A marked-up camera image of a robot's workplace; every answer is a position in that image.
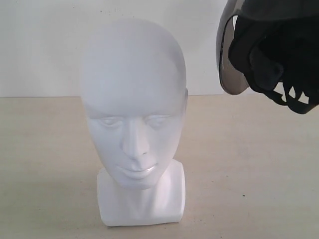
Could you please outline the black helmet with tinted visor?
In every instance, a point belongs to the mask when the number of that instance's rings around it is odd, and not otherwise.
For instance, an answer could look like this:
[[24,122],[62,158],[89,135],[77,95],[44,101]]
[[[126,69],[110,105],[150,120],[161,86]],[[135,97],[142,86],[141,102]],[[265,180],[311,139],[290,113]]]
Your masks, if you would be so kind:
[[319,104],[319,3],[229,0],[216,36],[219,82],[252,89],[298,114]]

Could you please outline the white mannequin head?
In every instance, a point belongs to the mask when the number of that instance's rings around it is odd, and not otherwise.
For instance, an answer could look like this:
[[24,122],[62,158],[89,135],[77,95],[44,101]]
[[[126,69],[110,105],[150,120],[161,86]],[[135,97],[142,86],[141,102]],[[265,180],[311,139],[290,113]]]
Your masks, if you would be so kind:
[[185,175],[174,156],[188,90],[175,38],[138,18],[106,24],[88,43],[80,83],[87,127],[103,166],[97,175],[103,223],[179,222]]

